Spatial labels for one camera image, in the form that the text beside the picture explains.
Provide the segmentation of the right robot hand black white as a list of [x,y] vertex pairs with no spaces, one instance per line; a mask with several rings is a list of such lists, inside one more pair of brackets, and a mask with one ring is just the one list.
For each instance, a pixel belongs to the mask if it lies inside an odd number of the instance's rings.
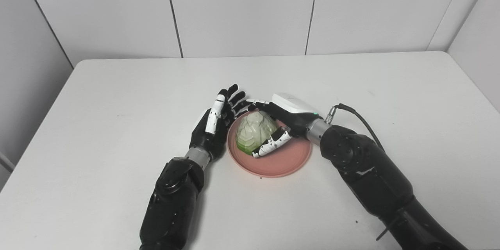
[[255,158],[270,154],[292,138],[304,138],[319,145],[331,127],[309,104],[287,93],[275,93],[270,102],[260,99],[247,99],[246,102],[251,109],[264,111],[284,124],[252,151]]

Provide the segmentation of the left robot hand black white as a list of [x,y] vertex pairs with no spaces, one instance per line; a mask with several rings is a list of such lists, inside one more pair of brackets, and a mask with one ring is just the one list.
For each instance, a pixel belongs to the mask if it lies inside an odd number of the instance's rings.
[[246,93],[237,84],[221,89],[211,108],[207,109],[191,134],[189,148],[200,148],[209,155],[209,161],[223,155],[230,127],[248,111]]

